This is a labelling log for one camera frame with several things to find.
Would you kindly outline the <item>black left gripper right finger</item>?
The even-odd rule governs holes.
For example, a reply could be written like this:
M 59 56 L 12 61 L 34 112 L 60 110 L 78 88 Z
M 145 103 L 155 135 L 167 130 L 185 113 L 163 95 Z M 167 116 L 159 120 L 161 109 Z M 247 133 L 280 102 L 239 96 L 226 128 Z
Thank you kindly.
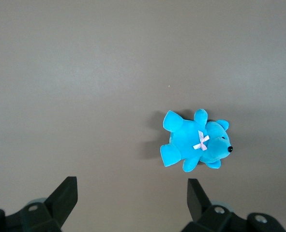
M 187 206 L 192 217 L 183 232 L 286 232 L 274 217 L 250 213 L 246 219 L 225 206 L 212 204 L 197 179 L 189 179 Z

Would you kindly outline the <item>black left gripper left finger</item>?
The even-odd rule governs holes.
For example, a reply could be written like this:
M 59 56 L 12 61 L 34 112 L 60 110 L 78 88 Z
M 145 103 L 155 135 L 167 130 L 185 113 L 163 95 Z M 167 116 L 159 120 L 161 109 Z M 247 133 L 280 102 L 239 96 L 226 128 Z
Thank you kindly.
M 32 200 L 9 216 L 0 209 L 0 232 L 60 232 L 77 200 L 77 177 L 69 176 L 48 198 Z

